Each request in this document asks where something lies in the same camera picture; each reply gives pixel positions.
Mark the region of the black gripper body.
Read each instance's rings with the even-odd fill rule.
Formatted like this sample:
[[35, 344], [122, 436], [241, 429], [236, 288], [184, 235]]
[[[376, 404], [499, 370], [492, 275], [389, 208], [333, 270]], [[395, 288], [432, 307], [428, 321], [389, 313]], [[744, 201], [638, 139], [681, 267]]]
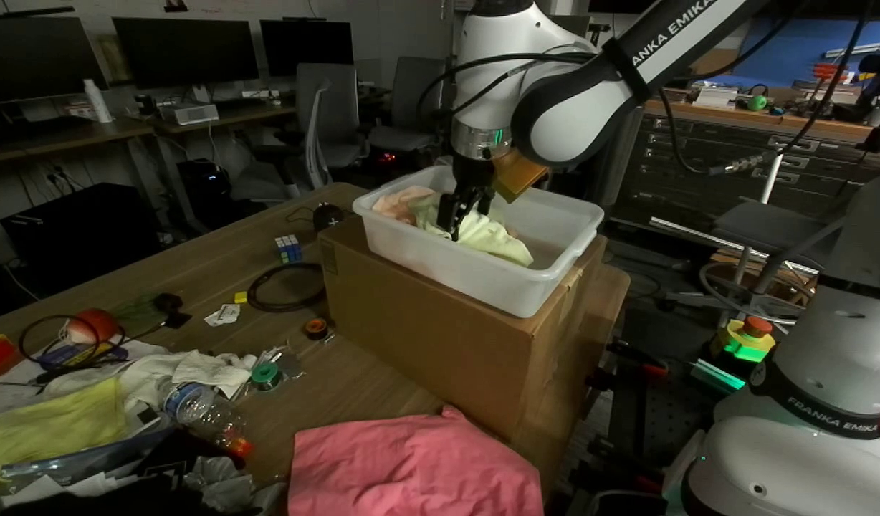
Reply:
[[492, 162], [474, 156], [454, 156], [454, 197], [464, 202], [491, 201], [492, 197]]

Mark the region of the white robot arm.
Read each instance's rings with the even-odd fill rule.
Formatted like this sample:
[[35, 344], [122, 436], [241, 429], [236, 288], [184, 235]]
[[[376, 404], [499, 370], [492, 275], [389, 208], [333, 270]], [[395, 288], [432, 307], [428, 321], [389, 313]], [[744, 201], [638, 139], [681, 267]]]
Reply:
[[[475, 166], [501, 132], [534, 166], [574, 162], [615, 113], [773, 2], [657, 0], [587, 56], [565, 55], [567, 30], [534, 2], [475, 10], [464, 19], [464, 69], [548, 69], [515, 93], [475, 76], [454, 118], [454, 152]], [[880, 516], [880, 178], [852, 197], [787, 337], [717, 404], [679, 499], [687, 516]]]

